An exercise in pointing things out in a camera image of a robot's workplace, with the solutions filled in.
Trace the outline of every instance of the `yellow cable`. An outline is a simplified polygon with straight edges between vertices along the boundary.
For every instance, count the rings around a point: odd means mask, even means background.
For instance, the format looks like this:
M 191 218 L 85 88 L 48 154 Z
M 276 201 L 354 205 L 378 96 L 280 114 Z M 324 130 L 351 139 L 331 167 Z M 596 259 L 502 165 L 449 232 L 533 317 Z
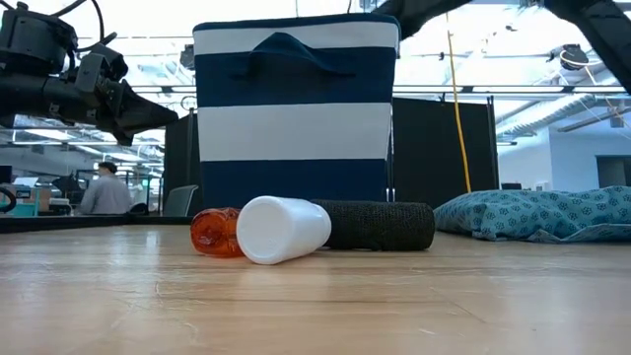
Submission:
M 452 47 L 452 33 L 450 32 L 450 14 L 447 17 L 447 42 L 450 45 L 450 62 L 452 66 L 452 86 L 454 88 L 454 110 L 456 111 L 457 136 L 460 140 L 460 151 L 462 152 L 462 165 L 464 167 L 464 182 L 466 183 L 466 192 L 471 192 L 471 180 L 469 178 L 469 162 L 466 158 L 466 148 L 464 147 L 464 136 L 462 135 L 462 124 L 460 123 L 460 107 L 457 103 L 456 88 L 456 68 L 454 67 L 454 48 Z

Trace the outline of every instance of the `stripe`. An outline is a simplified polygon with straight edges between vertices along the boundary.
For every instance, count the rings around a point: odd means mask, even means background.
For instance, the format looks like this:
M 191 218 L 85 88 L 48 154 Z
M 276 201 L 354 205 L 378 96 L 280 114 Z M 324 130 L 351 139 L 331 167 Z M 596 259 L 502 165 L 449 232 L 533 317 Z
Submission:
M 193 29 L 195 55 L 253 50 L 274 33 L 294 36 L 321 48 L 389 47 L 398 49 L 400 29 L 394 18 L 370 14 L 209 23 Z
M 390 103 L 200 107 L 200 160 L 384 160 L 390 112 Z
M 327 64 L 353 76 L 318 71 L 305 59 L 276 55 L 253 78 L 238 77 L 248 53 L 196 55 L 200 107 L 390 103 L 396 53 L 387 48 L 324 49 Z
M 261 195 L 386 201 L 386 161 L 201 163 L 204 208 L 242 208 Z

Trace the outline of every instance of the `desk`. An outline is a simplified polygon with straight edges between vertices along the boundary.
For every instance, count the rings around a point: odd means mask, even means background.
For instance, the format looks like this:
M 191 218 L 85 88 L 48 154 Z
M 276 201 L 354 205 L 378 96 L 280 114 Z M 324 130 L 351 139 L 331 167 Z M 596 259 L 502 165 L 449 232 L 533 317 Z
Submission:
M 196 254 L 186 226 L 0 238 L 2 354 L 626 354 L 627 246 Z

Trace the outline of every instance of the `person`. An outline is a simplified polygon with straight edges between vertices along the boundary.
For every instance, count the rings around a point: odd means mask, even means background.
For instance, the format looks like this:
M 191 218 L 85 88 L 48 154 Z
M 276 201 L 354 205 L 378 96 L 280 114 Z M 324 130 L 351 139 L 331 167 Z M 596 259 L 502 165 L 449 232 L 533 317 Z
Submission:
M 131 194 L 125 182 L 116 176 L 116 171 L 114 163 L 99 163 L 100 177 L 90 183 L 79 212 L 86 215 L 119 215 L 129 211 Z

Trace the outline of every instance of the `black foam roller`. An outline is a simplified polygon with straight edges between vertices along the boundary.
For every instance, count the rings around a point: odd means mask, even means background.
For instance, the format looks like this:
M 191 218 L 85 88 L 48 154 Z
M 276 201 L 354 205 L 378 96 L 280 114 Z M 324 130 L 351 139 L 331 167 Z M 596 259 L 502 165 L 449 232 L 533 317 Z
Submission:
M 436 224 L 424 203 L 313 200 L 331 219 L 331 249 L 417 251 L 430 247 Z

